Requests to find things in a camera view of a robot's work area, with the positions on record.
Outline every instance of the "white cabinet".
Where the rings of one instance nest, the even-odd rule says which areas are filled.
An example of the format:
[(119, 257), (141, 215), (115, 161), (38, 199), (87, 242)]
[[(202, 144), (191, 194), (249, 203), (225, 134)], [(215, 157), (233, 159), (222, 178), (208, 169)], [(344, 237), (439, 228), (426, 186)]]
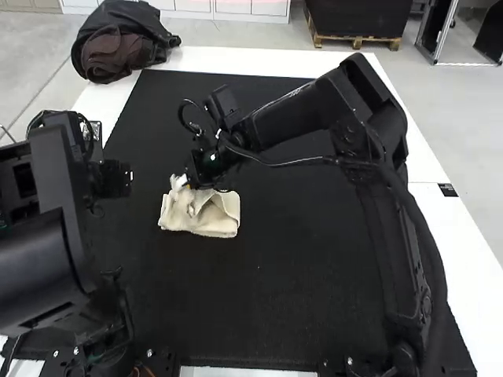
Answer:
[(215, 12), (252, 14), (252, 0), (215, 0)]
[(148, 0), (147, 3), (160, 10), (174, 10), (174, 0)]
[(174, 10), (210, 13), (211, 0), (174, 0)]
[(63, 6), (97, 7), (97, 0), (63, 0)]
[[(91, 14), (104, 0), (58, 0), (63, 13)], [(291, 0), (146, 0), (161, 18), (287, 24)]]
[(251, 0), (251, 14), (286, 16), (288, 5), (285, 0)]

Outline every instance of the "black case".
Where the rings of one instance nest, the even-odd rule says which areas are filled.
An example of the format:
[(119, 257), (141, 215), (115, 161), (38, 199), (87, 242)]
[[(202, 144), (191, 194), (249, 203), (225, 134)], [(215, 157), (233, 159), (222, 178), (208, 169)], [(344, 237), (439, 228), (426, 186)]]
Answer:
[(398, 38), (412, 0), (306, 0), (321, 35)]

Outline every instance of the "metal frame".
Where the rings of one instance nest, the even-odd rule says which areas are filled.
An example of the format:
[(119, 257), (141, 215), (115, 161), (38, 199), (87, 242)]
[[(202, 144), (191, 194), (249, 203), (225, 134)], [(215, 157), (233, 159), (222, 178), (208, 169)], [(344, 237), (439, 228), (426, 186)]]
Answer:
[(4, 135), (7, 135), (9, 137), (10, 140), (13, 141), (13, 143), (17, 143), (16, 139), (14, 138), (14, 136), (9, 132), (9, 130), (7, 130), (2, 124), (0, 124), (0, 129), (2, 129), (2, 131), (4, 132)]
[(428, 59), (428, 61), (432, 65), (439, 66), (448, 66), (448, 67), (499, 67), (501, 64), (498, 62), (493, 62), (489, 60), (490, 63), (443, 63), (440, 62), (440, 54), (442, 53), (442, 49), (444, 44), (446, 43), (447, 33), (449, 32), (450, 25), (454, 20), (454, 16), (456, 15), (457, 6), (459, 4), (459, 0), (453, 0), (450, 3), (449, 11), (447, 12), (446, 20), (443, 24), (442, 30), (439, 32), (439, 36), (437, 37), (437, 46), (435, 48), (434, 53), (430, 53), (427, 49), (424, 48), (422, 44), (424, 29), (426, 28), (426, 23), (428, 21), (428, 16), (431, 12), (432, 6), (435, 4), (435, 1), (430, 0), (430, 2), (426, 5), (424, 10), (423, 20), (421, 21), (421, 25), (419, 28), (419, 32), (417, 33), (415, 45), (417, 49)]

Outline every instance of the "label sticker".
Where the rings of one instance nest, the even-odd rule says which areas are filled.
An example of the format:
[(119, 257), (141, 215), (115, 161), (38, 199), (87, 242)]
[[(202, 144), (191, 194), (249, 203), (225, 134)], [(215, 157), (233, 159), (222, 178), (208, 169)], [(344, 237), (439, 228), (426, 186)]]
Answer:
[(444, 196), (458, 197), (458, 194), (454, 187), (450, 183), (439, 183), (439, 187), (442, 190)]

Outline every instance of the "wooden pallet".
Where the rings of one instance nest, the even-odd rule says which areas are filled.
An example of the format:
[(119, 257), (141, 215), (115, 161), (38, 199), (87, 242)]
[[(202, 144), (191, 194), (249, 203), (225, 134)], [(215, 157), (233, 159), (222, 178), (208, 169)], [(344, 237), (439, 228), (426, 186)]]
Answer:
[(376, 38), (373, 36), (351, 36), (351, 35), (322, 35), (316, 31), (314, 26), (313, 17), (311, 17), (307, 7), (304, 7), (304, 13), (306, 14), (307, 26), (311, 33), (313, 39), (314, 47), (317, 49), (321, 48), (323, 40), (330, 41), (352, 41), (353, 49), (361, 49), (363, 41), (369, 42), (387, 42), (389, 43), (389, 48), (391, 51), (398, 51), (400, 49), (400, 43), (402, 38)]

